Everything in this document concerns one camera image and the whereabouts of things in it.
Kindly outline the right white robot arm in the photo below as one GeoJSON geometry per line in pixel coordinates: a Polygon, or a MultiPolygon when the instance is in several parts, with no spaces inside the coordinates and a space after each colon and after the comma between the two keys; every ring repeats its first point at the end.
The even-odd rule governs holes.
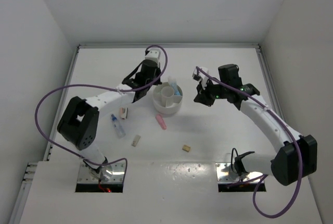
{"type": "Polygon", "coordinates": [[[251,83],[243,84],[235,64],[218,68],[219,78],[209,75],[206,68],[196,67],[193,79],[198,81],[194,102],[212,106],[225,99],[250,118],[272,144],[276,155],[270,157],[254,151],[237,155],[232,170],[239,176],[250,172],[273,175],[287,186],[317,171],[317,141],[288,126],[270,109],[260,91],[251,83]]]}

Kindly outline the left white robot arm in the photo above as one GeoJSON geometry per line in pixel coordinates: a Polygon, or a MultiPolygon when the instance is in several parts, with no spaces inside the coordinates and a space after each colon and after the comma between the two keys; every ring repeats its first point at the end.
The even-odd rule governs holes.
{"type": "Polygon", "coordinates": [[[153,85],[160,85],[158,61],[143,60],[115,91],[88,98],[73,97],[60,118],[57,131],[89,161],[85,164],[95,174],[106,168],[107,158],[94,144],[98,121],[105,115],[146,96],[153,85]]]}

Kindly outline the blue highlighter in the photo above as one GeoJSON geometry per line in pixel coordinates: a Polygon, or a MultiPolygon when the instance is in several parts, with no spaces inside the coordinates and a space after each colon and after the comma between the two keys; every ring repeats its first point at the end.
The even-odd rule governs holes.
{"type": "Polygon", "coordinates": [[[174,95],[182,96],[180,90],[178,89],[177,80],[174,77],[168,77],[168,84],[174,90],[174,95]]]}

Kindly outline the pink highlighter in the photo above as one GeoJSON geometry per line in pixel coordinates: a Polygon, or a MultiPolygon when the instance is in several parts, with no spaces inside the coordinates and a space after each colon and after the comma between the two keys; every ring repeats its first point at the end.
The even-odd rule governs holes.
{"type": "Polygon", "coordinates": [[[160,127],[163,129],[163,130],[166,130],[167,129],[167,126],[162,118],[162,116],[160,114],[157,114],[155,116],[156,118],[156,121],[158,122],[158,124],[160,125],[160,127]]]}

